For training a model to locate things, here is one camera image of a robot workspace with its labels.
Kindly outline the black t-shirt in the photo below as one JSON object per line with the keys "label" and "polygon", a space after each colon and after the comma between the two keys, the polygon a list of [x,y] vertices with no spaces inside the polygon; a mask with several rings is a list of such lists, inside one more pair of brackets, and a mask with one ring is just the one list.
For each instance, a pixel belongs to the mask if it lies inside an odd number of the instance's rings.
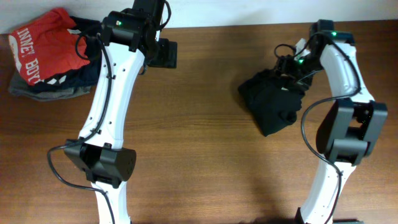
{"label": "black t-shirt", "polygon": [[305,89],[292,78],[278,76],[269,69],[256,73],[238,91],[263,136],[294,124],[305,96]]}

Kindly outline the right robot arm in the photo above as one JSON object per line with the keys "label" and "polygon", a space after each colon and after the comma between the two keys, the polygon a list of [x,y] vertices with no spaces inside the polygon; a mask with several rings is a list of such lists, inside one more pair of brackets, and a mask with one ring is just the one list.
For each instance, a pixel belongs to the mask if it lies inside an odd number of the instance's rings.
{"label": "right robot arm", "polygon": [[333,223],[338,199],[346,181],[361,161],[368,157],[387,118],[387,106],[370,94],[356,60],[352,33],[337,31],[331,20],[313,23],[307,40],[292,47],[293,54],[279,56],[278,75],[292,77],[310,85],[312,77],[325,71],[332,96],[310,105],[302,115],[300,130],[305,136],[305,121],[314,107],[332,102],[318,128],[316,146],[309,149],[319,158],[310,193],[297,209],[296,223]]}

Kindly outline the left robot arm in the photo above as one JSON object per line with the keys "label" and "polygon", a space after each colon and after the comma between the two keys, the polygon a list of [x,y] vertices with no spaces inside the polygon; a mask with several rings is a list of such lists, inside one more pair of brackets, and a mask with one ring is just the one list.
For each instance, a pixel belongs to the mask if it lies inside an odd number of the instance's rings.
{"label": "left robot arm", "polygon": [[134,82],[147,67],[176,68],[177,43],[160,37],[168,23],[162,9],[113,11],[97,35],[102,67],[89,115],[77,140],[63,151],[85,173],[96,194],[100,223],[130,223],[127,182],[137,154],[123,146]]}

